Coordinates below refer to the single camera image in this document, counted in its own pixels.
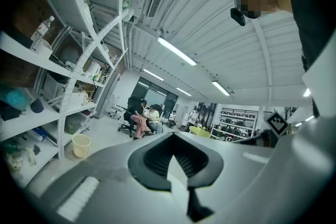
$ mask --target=pipe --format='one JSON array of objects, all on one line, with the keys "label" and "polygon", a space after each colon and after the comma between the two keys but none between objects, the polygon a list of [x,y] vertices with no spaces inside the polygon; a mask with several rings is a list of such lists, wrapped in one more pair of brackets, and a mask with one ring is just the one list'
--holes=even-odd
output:
[{"label": "pipe", "polygon": [[128,47],[128,54],[129,54],[129,59],[130,59],[130,67],[131,67],[131,71],[132,71],[132,43],[133,43],[133,28],[134,26],[131,26],[130,29],[130,33],[128,35],[128,39],[129,39],[129,47]]},{"label": "pipe", "polygon": [[[127,49],[128,48],[128,43],[127,43],[127,26],[126,26],[126,24],[123,25],[123,35],[124,35],[123,38],[124,38],[125,49]],[[127,62],[128,71],[131,71],[130,59],[129,59],[127,54],[125,54],[125,61]]]}]

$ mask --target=bucket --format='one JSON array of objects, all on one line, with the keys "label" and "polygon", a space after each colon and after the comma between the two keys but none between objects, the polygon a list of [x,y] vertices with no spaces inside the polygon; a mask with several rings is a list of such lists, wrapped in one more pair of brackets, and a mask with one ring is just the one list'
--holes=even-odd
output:
[{"label": "bucket", "polygon": [[83,134],[76,134],[72,137],[74,143],[74,155],[77,158],[85,158],[89,156],[89,147],[91,145],[91,139]]}]

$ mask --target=white ceiling panel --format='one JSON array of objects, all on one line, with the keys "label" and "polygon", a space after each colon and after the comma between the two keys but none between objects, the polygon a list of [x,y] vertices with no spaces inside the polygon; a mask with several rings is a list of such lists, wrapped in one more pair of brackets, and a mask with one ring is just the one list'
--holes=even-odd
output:
[{"label": "white ceiling panel", "polygon": [[[115,5],[115,0],[91,1],[112,9]],[[286,106],[309,102],[301,94],[305,88],[301,42],[292,14],[277,12],[257,19],[261,26],[257,32],[250,19],[244,27],[231,19],[234,0],[162,0],[154,18],[147,18],[149,5],[145,3],[151,0],[125,1],[131,2],[136,17],[131,40],[133,70],[144,78],[182,95],[175,90],[179,87],[195,101]],[[99,29],[109,21],[101,13],[94,17]],[[149,30],[139,30],[137,23]],[[129,33],[132,25],[126,25]],[[156,42],[159,33],[197,65],[190,66]],[[104,40],[121,46],[117,28]],[[143,68],[164,82],[141,72]],[[233,90],[232,96],[223,96],[211,84],[213,80]]]}]

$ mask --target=fluorescent light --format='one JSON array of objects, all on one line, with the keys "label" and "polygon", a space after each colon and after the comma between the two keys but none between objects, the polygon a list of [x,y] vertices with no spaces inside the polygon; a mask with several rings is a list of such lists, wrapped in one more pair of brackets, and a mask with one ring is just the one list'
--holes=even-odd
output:
[{"label": "fluorescent light", "polygon": [[138,81],[139,84],[144,85],[146,88],[148,88],[149,86],[147,86],[146,84],[143,84],[142,82]]},{"label": "fluorescent light", "polygon": [[230,96],[230,94],[227,91],[225,91],[224,88],[221,85],[219,85],[217,81],[213,81],[212,84],[216,86],[223,94],[225,94],[226,96]]},{"label": "fluorescent light", "polygon": [[176,88],[176,89],[179,90],[180,92],[183,92],[183,93],[186,94],[187,96],[191,96],[191,94],[189,94],[189,93],[187,93],[187,92],[181,90],[180,88]]},{"label": "fluorescent light", "polygon": [[305,121],[310,121],[311,119],[314,119],[314,116],[310,116],[309,118],[305,119]]},{"label": "fluorescent light", "polygon": [[310,90],[307,88],[303,96],[308,97],[309,95],[310,95]]},{"label": "fluorescent light", "polygon": [[177,49],[175,46],[173,46],[167,40],[163,39],[162,37],[158,37],[157,41],[158,41],[158,43],[162,44],[167,49],[171,50],[176,55],[180,56],[183,60],[185,60],[190,65],[192,65],[192,66],[196,65],[195,61],[193,61],[191,58],[189,58],[187,55],[185,55],[183,52],[181,52],[179,49]]},{"label": "fluorescent light", "polygon": [[164,96],[167,96],[167,94],[164,94],[163,92],[159,92],[159,91],[157,91],[159,94],[162,94],[162,95],[164,95]]},{"label": "fluorescent light", "polygon": [[148,73],[149,75],[152,75],[153,77],[156,77],[159,80],[163,80],[163,78],[160,78],[159,76],[153,74],[152,72],[149,72],[148,70],[144,69],[143,71],[145,71],[146,73]]}]

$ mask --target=plastic bottle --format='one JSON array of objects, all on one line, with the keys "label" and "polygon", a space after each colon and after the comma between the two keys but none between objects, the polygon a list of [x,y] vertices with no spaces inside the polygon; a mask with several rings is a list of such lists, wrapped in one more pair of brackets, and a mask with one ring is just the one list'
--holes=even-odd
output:
[{"label": "plastic bottle", "polygon": [[49,30],[51,22],[54,19],[55,18],[53,16],[50,16],[49,19],[44,20],[36,29],[36,31],[33,33],[33,35],[30,38],[33,41],[33,44],[30,47],[31,50],[33,51],[36,50],[37,45],[39,44],[43,36],[46,34],[46,32]]}]

